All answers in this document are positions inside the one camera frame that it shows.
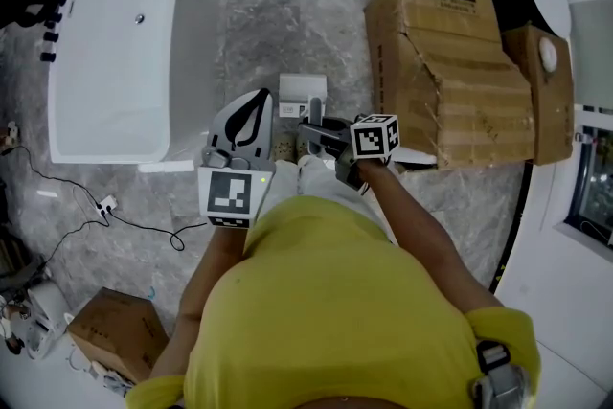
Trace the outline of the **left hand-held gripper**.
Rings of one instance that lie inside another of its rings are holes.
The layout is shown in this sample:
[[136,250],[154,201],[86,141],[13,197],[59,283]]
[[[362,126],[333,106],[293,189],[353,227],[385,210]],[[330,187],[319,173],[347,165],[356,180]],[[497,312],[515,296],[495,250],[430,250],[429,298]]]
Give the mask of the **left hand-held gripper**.
[[275,174],[267,159],[272,123],[273,98],[266,88],[243,94],[214,117],[197,169],[200,214],[212,225],[249,229],[255,224]]

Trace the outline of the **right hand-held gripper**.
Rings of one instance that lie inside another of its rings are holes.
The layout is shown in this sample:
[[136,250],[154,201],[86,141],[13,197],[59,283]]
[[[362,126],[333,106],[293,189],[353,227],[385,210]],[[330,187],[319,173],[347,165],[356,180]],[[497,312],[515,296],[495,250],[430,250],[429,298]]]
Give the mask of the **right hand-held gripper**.
[[298,130],[309,151],[341,151],[335,162],[336,178],[356,191],[363,186],[357,163],[368,159],[386,162],[399,146],[398,118],[392,114],[372,114],[355,123],[324,117],[322,126],[300,123]]

